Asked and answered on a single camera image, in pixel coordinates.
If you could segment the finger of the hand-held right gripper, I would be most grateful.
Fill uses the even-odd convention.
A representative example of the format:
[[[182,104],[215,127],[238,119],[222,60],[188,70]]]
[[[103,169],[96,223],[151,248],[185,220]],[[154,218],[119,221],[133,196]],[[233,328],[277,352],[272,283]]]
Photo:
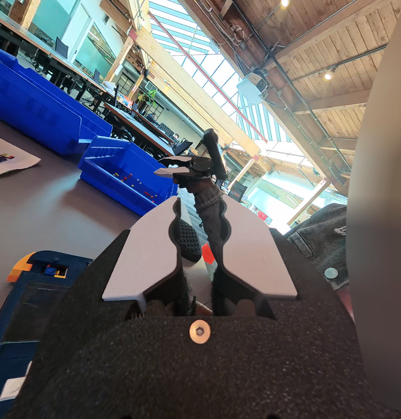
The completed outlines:
[[[165,167],[190,167],[193,158],[187,156],[168,156],[159,160]]]
[[[175,176],[188,176],[190,169],[188,167],[169,167],[169,168],[159,168],[154,171],[154,175],[173,179]]]

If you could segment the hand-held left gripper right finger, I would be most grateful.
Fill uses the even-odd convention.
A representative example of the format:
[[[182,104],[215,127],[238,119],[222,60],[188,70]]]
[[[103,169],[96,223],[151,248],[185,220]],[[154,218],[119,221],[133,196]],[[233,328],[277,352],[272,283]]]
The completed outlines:
[[[295,300],[298,293],[270,228],[228,196],[221,197],[219,211],[214,313],[274,315],[271,301]]]

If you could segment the small blue plastic bin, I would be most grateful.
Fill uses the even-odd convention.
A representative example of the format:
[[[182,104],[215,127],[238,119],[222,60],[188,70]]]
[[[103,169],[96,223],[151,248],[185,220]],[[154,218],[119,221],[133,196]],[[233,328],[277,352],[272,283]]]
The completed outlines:
[[[154,171],[164,166],[127,140],[94,137],[78,168],[82,172],[81,180],[140,216],[178,194],[178,186],[172,179],[154,175]],[[145,185],[152,187],[159,197],[149,200],[138,192],[129,191],[125,184],[112,175],[113,172],[132,173]]]

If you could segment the dark blue brick game console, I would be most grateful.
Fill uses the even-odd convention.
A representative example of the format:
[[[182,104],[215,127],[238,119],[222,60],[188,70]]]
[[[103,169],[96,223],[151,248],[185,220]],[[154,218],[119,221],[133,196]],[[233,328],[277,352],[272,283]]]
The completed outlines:
[[[92,261],[45,250],[12,268],[13,286],[0,310],[0,418],[19,394],[55,309]]]

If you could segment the person's right hand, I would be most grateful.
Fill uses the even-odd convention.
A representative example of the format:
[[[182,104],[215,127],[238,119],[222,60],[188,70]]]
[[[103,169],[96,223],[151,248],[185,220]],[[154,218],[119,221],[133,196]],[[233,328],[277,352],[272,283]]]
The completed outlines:
[[[201,179],[174,175],[173,182],[181,189],[186,189],[188,193],[194,197],[201,196],[202,198],[211,198],[222,196],[218,186],[214,184],[211,177],[203,177]]]

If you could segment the orange traffic cone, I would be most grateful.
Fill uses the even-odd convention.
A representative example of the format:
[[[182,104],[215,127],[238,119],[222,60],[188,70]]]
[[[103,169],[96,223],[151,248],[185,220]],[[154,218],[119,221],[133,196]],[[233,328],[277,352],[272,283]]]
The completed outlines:
[[[202,246],[202,257],[209,273],[217,269],[217,262],[208,242]]]

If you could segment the loose small coloured bricks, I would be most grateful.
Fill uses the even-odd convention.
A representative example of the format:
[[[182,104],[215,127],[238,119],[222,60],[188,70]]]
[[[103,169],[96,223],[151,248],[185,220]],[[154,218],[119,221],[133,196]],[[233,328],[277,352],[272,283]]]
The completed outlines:
[[[121,183],[125,184],[129,191],[138,192],[149,200],[154,200],[154,198],[159,197],[152,187],[145,185],[142,180],[133,176],[132,173],[113,172],[112,175]]]

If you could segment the wooden office table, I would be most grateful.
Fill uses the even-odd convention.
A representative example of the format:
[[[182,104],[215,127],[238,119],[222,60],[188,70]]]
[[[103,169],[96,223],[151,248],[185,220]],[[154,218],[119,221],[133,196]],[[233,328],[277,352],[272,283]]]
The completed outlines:
[[[143,124],[136,121],[130,116],[130,114],[123,112],[122,110],[111,106],[108,103],[104,103],[104,108],[109,110],[112,115],[114,115],[118,120],[121,121],[121,124],[128,129],[131,129],[137,132],[141,137],[146,141],[153,144],[156,148],[160,149],[161,152],[167,156],[175,156],[173,149],[162,137],[158,137],[155,133],[151,132]]]

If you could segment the red ceiling pipe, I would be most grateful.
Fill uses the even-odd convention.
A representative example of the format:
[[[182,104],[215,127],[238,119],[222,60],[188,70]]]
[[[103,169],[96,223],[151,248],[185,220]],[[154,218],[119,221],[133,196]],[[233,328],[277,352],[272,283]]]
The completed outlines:
[[[267,111],[247,105],[239,92],[241,81],[224,56],[188,16],[159,6],[150,8],[151,34],[214,102],[253,140],[272,140]]]

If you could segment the potted green plant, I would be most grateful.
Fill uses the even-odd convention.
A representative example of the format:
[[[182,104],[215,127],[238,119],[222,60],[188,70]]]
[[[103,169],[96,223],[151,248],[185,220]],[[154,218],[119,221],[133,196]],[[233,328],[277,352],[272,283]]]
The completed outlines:
[[[140,91],[136,98],[137,108],[139,112],[144,111],[145,109],[151,107],[151,105],[155,104],[155,96],[156,90],[143,92]]]

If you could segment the white ceiling projector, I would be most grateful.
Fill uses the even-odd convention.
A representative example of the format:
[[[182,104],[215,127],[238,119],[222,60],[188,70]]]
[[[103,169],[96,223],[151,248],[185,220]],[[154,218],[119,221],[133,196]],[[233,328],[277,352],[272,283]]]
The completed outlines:
[[[269,84],[265,77],[250,72],[237,84],[239,93],[246,99],[248,105],[265,101],[268,96]]]

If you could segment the person's striped shirt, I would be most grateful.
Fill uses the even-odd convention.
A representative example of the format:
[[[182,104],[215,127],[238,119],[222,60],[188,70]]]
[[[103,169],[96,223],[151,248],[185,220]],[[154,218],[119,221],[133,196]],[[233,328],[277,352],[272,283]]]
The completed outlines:
[[[354,317],[353,307],[352,307],[352,302],[351,302],[350,287],[349,286],[344,286],[341,289],[336,290],[336,294],[340,298],[340,300],[341,300],[343,306],[345,307],[345,309],[347,310],[349,316],[351,317],[351,319],[355,323],[355,317]]]

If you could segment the large blue plastic bin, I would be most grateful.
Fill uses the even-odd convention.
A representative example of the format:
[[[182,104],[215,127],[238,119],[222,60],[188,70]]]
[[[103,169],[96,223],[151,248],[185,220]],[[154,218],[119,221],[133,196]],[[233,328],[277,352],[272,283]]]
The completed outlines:
[[[59,155],[82,154],[113,127],[0,49],[0,119]]]

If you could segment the white instruction booklet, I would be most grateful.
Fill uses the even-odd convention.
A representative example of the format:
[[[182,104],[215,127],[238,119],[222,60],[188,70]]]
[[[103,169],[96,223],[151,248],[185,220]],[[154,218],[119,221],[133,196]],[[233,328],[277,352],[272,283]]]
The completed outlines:
[[[0,138],[0,175],[33,167],[40,161],[40,158]]]

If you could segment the long wooden table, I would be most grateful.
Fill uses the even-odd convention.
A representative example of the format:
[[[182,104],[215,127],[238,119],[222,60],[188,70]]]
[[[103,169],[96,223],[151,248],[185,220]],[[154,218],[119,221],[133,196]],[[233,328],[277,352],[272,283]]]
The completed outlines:
[[[31,55],[33,59],[38,56],[46,56],[48,68],[55,68],[60,73],[72,76],[74,80],[82,80],[83,87],[80,90],[83,93],[87,88],[98,91],[102,95],[102,101],[107,100],[108,97],[115,98],[114,93],[110,93],[103,85],[99,84],[81,69],[70,63],[66,58],[60,55],[56,50],[45,44],[41,39],[31,34],[14,22],[11,18],[0,11],[0,36],[4,40],[14,44],[21,50]]]

